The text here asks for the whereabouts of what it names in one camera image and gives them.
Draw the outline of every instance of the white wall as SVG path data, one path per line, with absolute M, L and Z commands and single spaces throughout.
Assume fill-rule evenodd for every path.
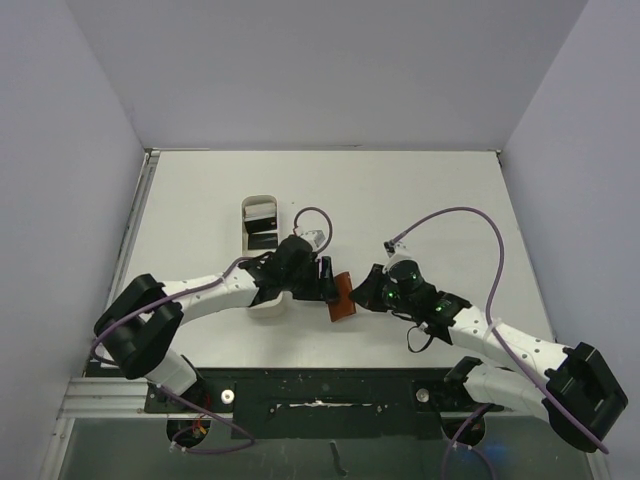
M 153 147 L 501 148 L 586 0 L 67 0 Z
M 591 0 L 509 140 L 505 175 L 551 322 L 596 345 L 630 406 L 613 478 L 640 472 L 640 3 Z
M 0 3 L 0 477 L 37 476 L 143 152 L 62 0 Z

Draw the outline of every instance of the white table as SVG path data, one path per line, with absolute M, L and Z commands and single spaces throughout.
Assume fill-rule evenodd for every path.
M 222 271 L 240 254 L 240 204 L 251 195 L 278 199 L 281 235 L 300 208 L 325 209 L 335 226 L 325 254 L 335 274 L 351 272 L 354 287 L 373 263 L 385 263 L 385 240 L 435 210 L 468 205 L 487 212 L 505 239 L 494 315 L 552 339 L 494 152 L 162 151 L 148 168 L 153 174 L 141 183 L 146 201 L 132 218 L 120 288 L 147 272 L 162 281 Z M 301 224 L 324 228 L 311 213 Z M 484 306 L 498 259 L 484 220 L 449 214 L 405 243 L 428 282 Z M 196 367 L 451 367 L 469 354 L 439 340 L 411 354 L 408 322 L 359 309 L 332 324 L 325 305 L 287 300 L 278 318 L 253 319 L 236 309 L 195 320 L 180 328 L 173 348 Z M 414 346 L 425 339 L 412 336 Z

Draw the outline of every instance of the gray wall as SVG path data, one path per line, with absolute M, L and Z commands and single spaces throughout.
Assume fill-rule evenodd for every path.
M 597 345 L 630 397 L 615 480 L 640 474 L 639 25 L 636 0 L 591 0 L 504 154 L 559 339 Z
M 506 143 L 586 0 L 68 0 L 145 146 Z
M 62 0 L 0 3 L 0 477 L 35 478 L 142 149 Z

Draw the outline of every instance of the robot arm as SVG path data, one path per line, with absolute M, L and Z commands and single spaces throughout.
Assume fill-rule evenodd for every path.
M 530 413 L 549 422 L 574 447 L 595 450 L 595 445 L 552 405 L 544 392 L 522 377 L 521 365 L 493 333 L 498 331 L 546 390 L 602 440 L 628 399 L 598 350 L 585 343 L 572 349 L 547 342 L 501 322 L 489 325 L 478 307 L 427 283 L 402 244 L 387 243 L 385 247 L 390 256 L 388 263 L 374 265 L 367 279 L 351 292 L 351 300 L 371 311 L 390 311 L 449 345 L 472 350 L 507 368 L 465 357 L 445 378 L 451 395 Z
M 317 257 L 323 241 L 318 230 L 290 235 L 275 252 L 240 259 L 220 275 L 164 283 L 149 274 L 141 275 L 102 315 L 94 332 L 100 338 L 119 319 L 156 304 L 115 328 L 102 342 L 126 378 L 145 377 L 200 403 L 206 391 L 197 371 L 169 347 L 178 327 L 228 308 L 273 300 L 282 291 L 292 292 L 299 300 L 339 300 L 330 257 Z

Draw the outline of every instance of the brown object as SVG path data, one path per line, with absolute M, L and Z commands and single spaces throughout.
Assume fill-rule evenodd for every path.
M 349 272 L 342 272 L 336 275 L 334 278 L 336 282 L 336 288 L 340 294 L 340 301 L 336 303 L 330 303 L 329 316 L 332 322 L 342 320 L 344 317 L 353 315 L 356 313 L 356 304 L 349 299 L 349 294 L 353 290 L 351 285 L 351 275 Z

